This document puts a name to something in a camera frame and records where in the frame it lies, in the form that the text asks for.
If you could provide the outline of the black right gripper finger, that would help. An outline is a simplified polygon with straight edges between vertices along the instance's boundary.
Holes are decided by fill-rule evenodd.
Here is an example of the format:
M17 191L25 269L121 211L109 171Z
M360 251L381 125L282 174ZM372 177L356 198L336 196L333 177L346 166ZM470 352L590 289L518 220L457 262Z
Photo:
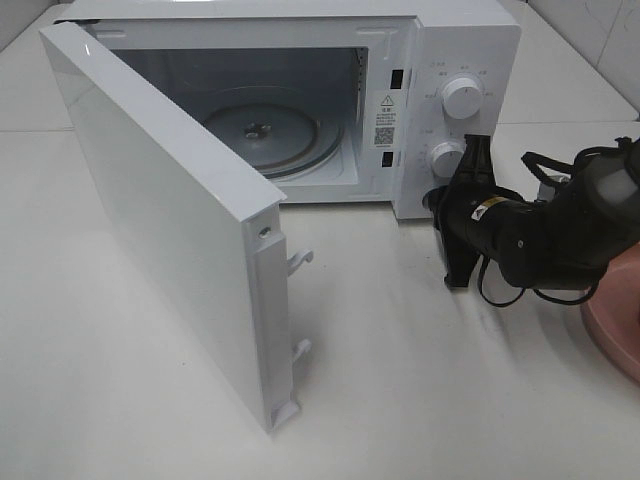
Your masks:
M451 178L451 185L495 186L495 175L491 158L491 137L467 134L465 150Z
M449 289L467 288L471 275L480 258L479 251L456 235L444 223L437 221L446 274L444 283Z

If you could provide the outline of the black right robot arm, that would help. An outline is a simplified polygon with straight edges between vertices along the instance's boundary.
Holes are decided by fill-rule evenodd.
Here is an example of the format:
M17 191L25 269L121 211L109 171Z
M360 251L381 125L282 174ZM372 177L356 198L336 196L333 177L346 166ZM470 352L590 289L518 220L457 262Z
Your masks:
M570 164L527 152L521 160L552 191L527 201L497 184L491 139L468 135L449 183L423 205L441 235L450 288L468 286L481 257L507 283L531 290L586 290L609 262L639 241L639 143L580 151Z

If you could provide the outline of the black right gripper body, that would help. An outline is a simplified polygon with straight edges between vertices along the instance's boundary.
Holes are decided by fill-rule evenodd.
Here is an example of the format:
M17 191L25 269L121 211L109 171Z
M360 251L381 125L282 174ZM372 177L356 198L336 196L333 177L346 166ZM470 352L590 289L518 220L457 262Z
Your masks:
M479 253L498 255L499 231L508 217L507 211L524 203L518 193L503 187L462 185L449 192L442 189L441 201L436 214L437 221L444 223L456 235L463 238Z

